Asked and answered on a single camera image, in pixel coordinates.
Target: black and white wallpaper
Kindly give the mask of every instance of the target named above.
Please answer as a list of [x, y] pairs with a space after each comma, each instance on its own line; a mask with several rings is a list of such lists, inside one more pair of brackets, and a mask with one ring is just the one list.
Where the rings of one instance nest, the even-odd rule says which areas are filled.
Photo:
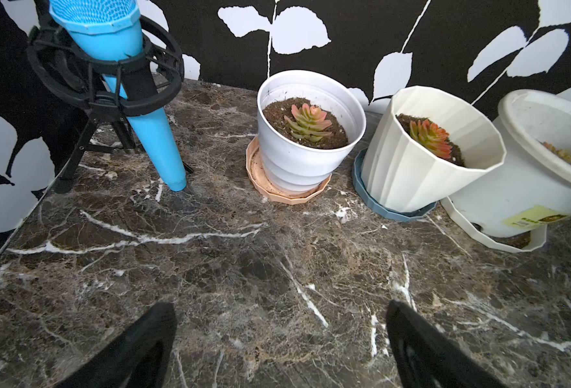
[[[377, 113], [412, 85], [445, 90], [491, 119], [515, 89], [571, 100], [571, 0], [137, 3], [181, 44], [186, 77], [195, 80], [258, 89], [271, 74], [312, 70]], [[26, 62], [36, 4], [0, 0], [0, 244], [59, 172], [85, 120]]]
[[[32, 0], [25, 9], [36, 20]], [[87, 120], [33, 73], [20, 27], [0, 2], [0, 248], [64, 166]]]
[[450, 92], [491, 118], [515, 89], [571, 100], [571, 0], [141, 3], [162, 10], [201, 80], [258, 89], [269, 74], [313, 70], [379, 113], [412, 85]]

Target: tripod leg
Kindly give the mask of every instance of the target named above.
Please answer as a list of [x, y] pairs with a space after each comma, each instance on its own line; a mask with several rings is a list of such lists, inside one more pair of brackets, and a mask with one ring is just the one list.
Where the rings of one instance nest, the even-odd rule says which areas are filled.
[[79, 141], [74, 147], [72, 156], [70, 156], [70, 159], [65, 164], [63, 171], [61, 171], [61, 174], [53, 183], [52, 189], [56, 193], [65, 194], [72, 189], [72, 186], [74, 185], [74, 173], [76, 172], [76, 168], [79, 166], [80, 160], [83, 158], [83, 154], [89, 145], [89, 140], [91, 140], [91, 137], [93, 136], [93, 133], [97, 127], [97, 122], [91, 118], [87, 120], [85, 129], [83, 129], [83, 133], [80, 134]]
[[123, 122], [113, 121], [111, 122], [111, 125], [113, 126], [113, 130], [119, 138], [119, 142], [124, 150], [132, 150], [133, 148], [136, 148], [136, 144], [134, 144], [134, 140], [132, 138], [132, 133]]

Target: marble countertop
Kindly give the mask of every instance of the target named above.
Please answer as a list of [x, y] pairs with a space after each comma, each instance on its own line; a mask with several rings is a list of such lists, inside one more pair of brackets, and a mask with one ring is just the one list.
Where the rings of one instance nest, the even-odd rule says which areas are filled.
[[383, 219], [350, 177], [377, 115], [324, 193], [269, 202], [244, 167], [255, 98], [189, 81], [165, 107], [196, 171], [182, 192], [119, 151], [86, 155], [74, 189], [45, 197], [0, 257], [0, 387], [51, 386], [158, 300], [179, 322], [165, 387], [400, 387], [391, 299], [510, 387], [571, 387], [571, 219], [522, 254], [442, 207]]

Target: label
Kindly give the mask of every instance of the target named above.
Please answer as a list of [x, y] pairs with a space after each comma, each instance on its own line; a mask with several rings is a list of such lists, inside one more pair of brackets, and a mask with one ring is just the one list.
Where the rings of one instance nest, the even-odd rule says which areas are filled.
[[535, 229], [541, 225], [546, 225], [551, 222], [559, 221], [568, 216], [569, 214], [561, 214], [556, 210], [536, 205], [531, 209], [527, 209], [522, 213], [513, 215], [503, 220], [503, 223], [508, 227], [513, 227], [517, 229], [522, 229], [524, 231], [528, 231]]

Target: tripod stand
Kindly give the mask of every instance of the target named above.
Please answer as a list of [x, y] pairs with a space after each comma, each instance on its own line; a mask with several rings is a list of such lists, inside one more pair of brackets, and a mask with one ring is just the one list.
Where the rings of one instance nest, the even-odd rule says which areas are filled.
[[[53, 190], [63, 194], [72, 189], [74, 174], [86, 151], [112, 153], [118, 149], [137, 149], [126, 117], [151, 113], [170, 102], [181, 89], [183, 61], [181, 48], [173, 37], [146, 17], [141, 17], [141, 27], [161, 39], [167, 49], [152, 45], [143, 36], [143, 51], [121, 61], [89, 57], [49, 14], [42, 15], [39, 24], [41, 28], [33, 27], [29, 35], [27, 58], [31, 67], [53, 94], [88, 115], [70, 159], [53, 183]], [[158, 72], [167, 81], [154, 85], [150, 62], [158, 64]], [[116, 90], [104, 88], [101, 74], [116, 74]], [[131, 100], [120, 97], [122, 82]], [[90, 143], [103, 122], [111, 124], [121, 148]], [[188, 164], [183, 162], [183, 165], [186, 172], [193, 173]]]

